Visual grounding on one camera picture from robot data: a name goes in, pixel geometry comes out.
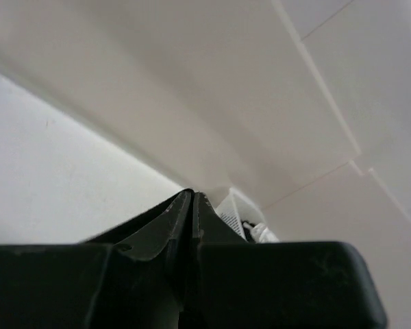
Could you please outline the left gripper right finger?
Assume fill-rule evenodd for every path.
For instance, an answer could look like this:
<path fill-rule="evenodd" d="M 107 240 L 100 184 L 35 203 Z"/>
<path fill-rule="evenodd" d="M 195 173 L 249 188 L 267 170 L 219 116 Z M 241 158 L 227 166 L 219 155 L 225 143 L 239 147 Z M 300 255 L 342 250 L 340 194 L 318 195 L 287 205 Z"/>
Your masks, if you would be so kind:
<path fill-rule="evenodd" d="M 192 257 L 183 328 L 387 326 L 366 262 L 348 243 L 249 243 L 196 193 Z"/>

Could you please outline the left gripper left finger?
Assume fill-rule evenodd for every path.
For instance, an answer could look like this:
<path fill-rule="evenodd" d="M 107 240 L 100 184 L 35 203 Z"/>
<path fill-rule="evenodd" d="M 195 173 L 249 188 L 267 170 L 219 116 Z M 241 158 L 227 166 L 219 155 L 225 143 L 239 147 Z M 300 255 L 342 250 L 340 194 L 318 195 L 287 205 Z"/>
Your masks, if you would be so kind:
<path fill-rule="evenodd" d="M 193 191 L 91 239 L 0 245 L 0 328 L 150 328 L 177 312 Z"/>

